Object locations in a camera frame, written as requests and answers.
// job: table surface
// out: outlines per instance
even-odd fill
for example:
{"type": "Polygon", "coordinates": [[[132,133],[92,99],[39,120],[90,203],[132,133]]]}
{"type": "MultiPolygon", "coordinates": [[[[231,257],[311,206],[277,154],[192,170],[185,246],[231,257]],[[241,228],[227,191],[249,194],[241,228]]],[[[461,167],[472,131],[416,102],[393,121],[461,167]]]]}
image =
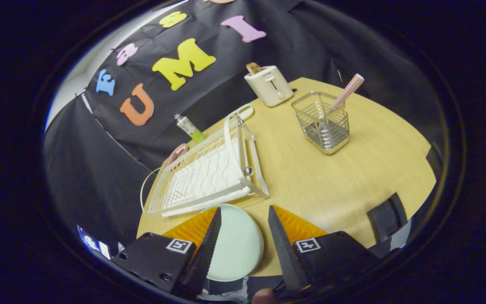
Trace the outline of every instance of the table surface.
{"type": "MultiPolygon", "coordinates": [[[[256,149],[270,198],[240,198],[231,204],[248,212],[264,235],[264,257],[251,276],[280,275],[281,268],[267,222],[276,204],[332,233],[346,231],[363,246],[376,244],[367,212],[397,192],[410,218],[430,194],[436,179],[426,160],[430,144],[412,125],[383,106],[357,94],[346,100],[350,141],[325,155],[305,139],[291,103],[311,91],[338,96],[342,88],[312,79],[289,83],[297,89],[289,100],[269,108],[256,99],[245,123],[256,137],[256,149]]],[[[206,136],[222,127],[219,121],[206,136]]],[[[153,184],[148,198],[153,195],[153,184]]],[[[171,216],[143,213],[137,237],[162,234],[197,214],[171,216]]]]}

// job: pink straw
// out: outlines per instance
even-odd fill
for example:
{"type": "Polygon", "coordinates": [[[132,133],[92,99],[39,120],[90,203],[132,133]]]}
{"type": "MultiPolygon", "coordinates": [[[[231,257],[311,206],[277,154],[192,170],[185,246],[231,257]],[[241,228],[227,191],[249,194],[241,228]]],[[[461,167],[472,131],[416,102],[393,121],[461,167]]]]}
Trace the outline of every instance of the pink straw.
{"type": "Polygon", "coordinates": [[[333,103],[332,110],[343,105],[346,98],[348,98],[350,94],[355,92],[355,90],[359,88],[359,86],[363,83],[364,80],[365,79],[361,75],[355,74],[354,77],[350,80],[349,84],[345,87],[345,90],[341,93],[341,95],[339,95],[339,97],[337,97],[337,99],[333,103]]]}

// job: finger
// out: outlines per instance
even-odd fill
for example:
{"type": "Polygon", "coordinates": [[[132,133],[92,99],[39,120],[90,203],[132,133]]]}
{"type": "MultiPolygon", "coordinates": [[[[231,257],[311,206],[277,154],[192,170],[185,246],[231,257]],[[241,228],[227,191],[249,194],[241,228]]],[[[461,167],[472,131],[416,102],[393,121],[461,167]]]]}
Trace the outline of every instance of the finger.
{"type": "Polygon", "coordinates": [[[269,288],[260,289],[252,297],[251,304],[274,304],[273,291],[269,288]]]}

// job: dish rack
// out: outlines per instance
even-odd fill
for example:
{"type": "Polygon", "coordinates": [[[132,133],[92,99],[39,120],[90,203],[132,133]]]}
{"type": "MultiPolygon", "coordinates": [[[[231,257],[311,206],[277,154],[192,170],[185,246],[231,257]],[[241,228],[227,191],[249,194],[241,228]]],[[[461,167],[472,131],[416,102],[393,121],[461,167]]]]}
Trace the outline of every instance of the dish rack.
{"type": "Polygon", "coordinates": [[[167,218],[254,194],[268,198],[255,141],[241,117],[228,115],[221,130],[164,167],[147,213],[167,218]]]}

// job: yellow letter m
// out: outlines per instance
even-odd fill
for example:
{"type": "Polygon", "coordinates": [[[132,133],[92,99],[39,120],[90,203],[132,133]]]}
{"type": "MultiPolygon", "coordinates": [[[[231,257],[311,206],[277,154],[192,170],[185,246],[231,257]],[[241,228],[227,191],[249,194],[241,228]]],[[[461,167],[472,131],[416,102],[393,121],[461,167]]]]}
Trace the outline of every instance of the yellow letter m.
{"type": "Polygon", "coordinates": [[[179,59],[160,58],[153,65],[153,71],[162,73],[170,81],[172,90],[174,91],[185,84],[185,79],[183,77],[177,77],[176,73],[192,77],[191,63],[194,65],[194,70],[199,72],[209,67],[216,60],[215,57],[204,53],[196,45],[196,39],[194,38],[181,42],[177,47],[177,53],[179,59]]]}

